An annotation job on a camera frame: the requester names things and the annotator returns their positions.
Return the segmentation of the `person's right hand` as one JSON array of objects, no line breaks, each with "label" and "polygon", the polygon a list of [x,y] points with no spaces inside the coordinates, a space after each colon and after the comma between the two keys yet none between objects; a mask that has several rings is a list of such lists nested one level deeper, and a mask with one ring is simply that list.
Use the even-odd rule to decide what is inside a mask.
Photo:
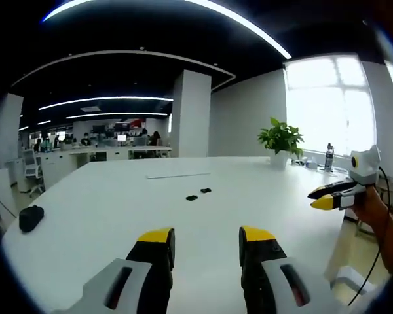
[{"label": "person's right hand", "polygon": [[355,215],[372,228],[384,224],[388,207],[384,204],[374,186],[368,186],[364,199],[352,207]]}]

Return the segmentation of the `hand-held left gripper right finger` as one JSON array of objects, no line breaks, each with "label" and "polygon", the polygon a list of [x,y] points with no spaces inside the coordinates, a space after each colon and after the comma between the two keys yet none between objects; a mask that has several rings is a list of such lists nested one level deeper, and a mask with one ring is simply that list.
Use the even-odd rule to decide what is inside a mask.
[{"label": "hand-held left gripper right finger", "polygon": [[248,313],[347,313],[329,282],[288,257],[266,230],[239,229],[241,287]]}]

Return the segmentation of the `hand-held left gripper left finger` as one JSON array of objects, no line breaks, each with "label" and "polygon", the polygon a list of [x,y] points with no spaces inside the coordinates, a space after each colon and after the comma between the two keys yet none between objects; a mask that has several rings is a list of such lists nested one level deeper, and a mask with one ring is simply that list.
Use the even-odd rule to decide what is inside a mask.
[{"label": "hand-held left gripper left finger", "polygon": [[145,232],[125,259],[117,258],[83,286],[62,313],[166,313],[173,287],[175,232]]}]

